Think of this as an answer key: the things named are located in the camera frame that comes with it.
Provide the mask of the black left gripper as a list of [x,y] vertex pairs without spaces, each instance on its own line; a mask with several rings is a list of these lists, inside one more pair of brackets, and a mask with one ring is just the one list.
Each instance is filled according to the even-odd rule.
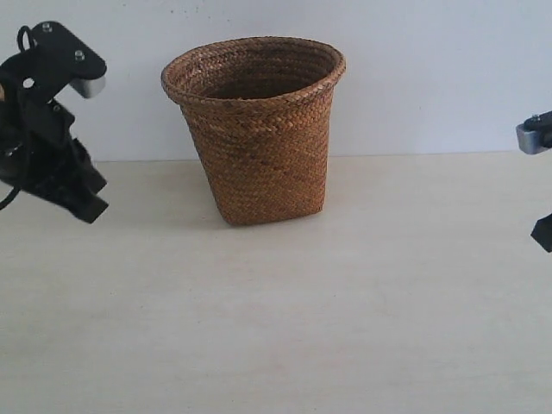
[[27,55],[1,64],[1,182],[10,187],[3,203],[21,192],[60,203],[78,220],[92,224],[109,207],[93,192],[107,180],[84,145],[72,136],[75,116],[59,101],[34,93]]

